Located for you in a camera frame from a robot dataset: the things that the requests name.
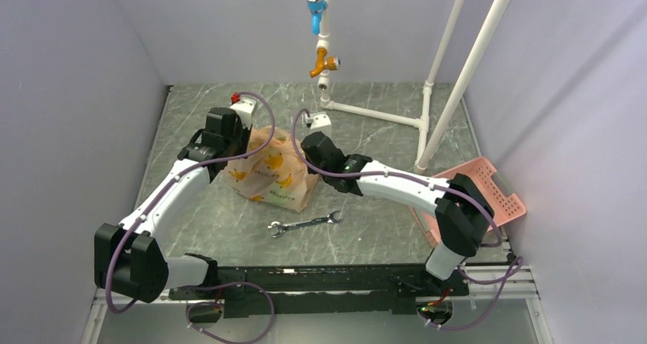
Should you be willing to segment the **orange banana-print plastic bag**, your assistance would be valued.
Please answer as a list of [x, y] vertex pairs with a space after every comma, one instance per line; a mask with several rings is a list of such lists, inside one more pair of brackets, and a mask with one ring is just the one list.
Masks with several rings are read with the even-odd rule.
[[297, 157], [290, 133], [279, 128], [267, 146], [228, 162], [220, 175], [236, 193], [251, 201], [297, 212], [305, 209], [319, 181], [319, 176], [310, 174]]

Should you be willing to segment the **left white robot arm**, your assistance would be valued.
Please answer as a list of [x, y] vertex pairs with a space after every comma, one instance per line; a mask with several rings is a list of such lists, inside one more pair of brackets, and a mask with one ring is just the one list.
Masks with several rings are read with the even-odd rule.
[[102, 224], [94, 236], [95, 284], [150, 303], [166, 289], [188, 287], [201, 298], [220, 284], [217, 261], [187, 253], [169, 258], [160, 244], [180, 213], [226, 167], [227, 157], [244, 154], [255, 111], [251, 105], [211, 108], [205, 126], [184, 146], [154, 192], [117, 224]]

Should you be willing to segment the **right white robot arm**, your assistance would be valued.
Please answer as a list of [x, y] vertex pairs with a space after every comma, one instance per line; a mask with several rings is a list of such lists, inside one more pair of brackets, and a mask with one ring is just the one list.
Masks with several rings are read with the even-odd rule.
[[476, 255], [484, 235], [494, 227], [494, 210], [470, 177], [431, 178], [393, 169], [368, 156], [346, 155], [324, 133], [301, 141], [308, 170], [341, 193], [384, 198], [436, 218], [441, 240], [420, 274], [422, 288], [439, 294], [466, 259]]

